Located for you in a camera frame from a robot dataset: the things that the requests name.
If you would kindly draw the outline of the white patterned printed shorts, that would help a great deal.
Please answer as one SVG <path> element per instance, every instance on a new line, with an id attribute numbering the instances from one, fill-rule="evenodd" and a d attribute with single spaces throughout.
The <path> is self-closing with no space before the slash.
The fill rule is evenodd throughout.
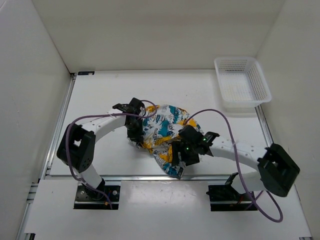
<path id="1" fill-rule="evenodd" d="M 172 166 L 172 143 L 181 141 L 179 130 L 187 125 L 202 133 L 200 125 L 186 110 L 173 105 L 148 106 L 145 114 L 150 117 L 142 118 L 141 148 L 154 157 L 167 175 L 180 179 L 187 165 L 181 161 L 181 166 Z"/>

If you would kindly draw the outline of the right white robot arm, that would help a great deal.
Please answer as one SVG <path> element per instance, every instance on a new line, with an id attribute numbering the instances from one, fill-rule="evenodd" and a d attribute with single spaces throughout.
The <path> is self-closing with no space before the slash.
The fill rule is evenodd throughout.
<path id="1" fill-rule="evenodd" d="M 238 199 L 245 192 L 269 191 L 278 197 L 286 197 L 291 190 L 300 168 L 276 143 L 258 147 L 232 143 L 218 133 L 202 134 L 187 125 L 178 132 L 179 140 L 171 143 L 172 165 L 190 166 L 200 161 L 201 155 L 220 157 L 249 166 L 253 172 L 232 174 L 226 182 L 224 193 L 230 200 Z"/>

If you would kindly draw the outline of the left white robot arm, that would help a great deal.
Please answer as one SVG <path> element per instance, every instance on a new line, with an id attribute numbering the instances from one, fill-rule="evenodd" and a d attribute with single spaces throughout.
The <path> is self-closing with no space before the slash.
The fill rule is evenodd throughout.
<path id="1" fill-rule="evenodd" d="M 137 146 L 143 143 L 144 103 L 137 99 L 127 104 L 118 103 L 106 116 L 97 117 L 82 124 L 69 124 L 65 129 L 56 156 L 69 166 L 93 200 L 103 199 L 105 181 L 98 175 L 92 162 L 96 143 L 117 128 L 126 127 L 127 137 Z"/>

